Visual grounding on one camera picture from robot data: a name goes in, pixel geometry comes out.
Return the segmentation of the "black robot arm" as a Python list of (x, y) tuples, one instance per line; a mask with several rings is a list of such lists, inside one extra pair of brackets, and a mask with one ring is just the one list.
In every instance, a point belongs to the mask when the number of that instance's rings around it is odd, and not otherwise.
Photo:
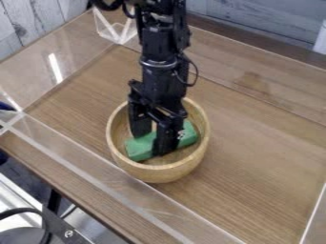
[(127, 10), (136, 21), (143, 79), (128, 81), (128, 122), (136, 138), (156, 133), (151, 153), (164, 155), (178, 146), (187, 111), (182, 105), (188, 83), (190, 47), (186, 0), (91, 0), (101, 10)]

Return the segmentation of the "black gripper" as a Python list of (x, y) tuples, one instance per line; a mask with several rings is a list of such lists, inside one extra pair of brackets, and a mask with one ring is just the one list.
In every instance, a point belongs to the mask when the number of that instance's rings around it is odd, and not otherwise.
[(128, 82), (128, 123), (132, 136), (139, 138), (151, 132), (156, 122), (152, 155), (171, 153), (182, 138), (187, 111), (182, 105), (188, 87), (190, 61), (174, 58), (168, 61), (140, 59), (142, 80)]

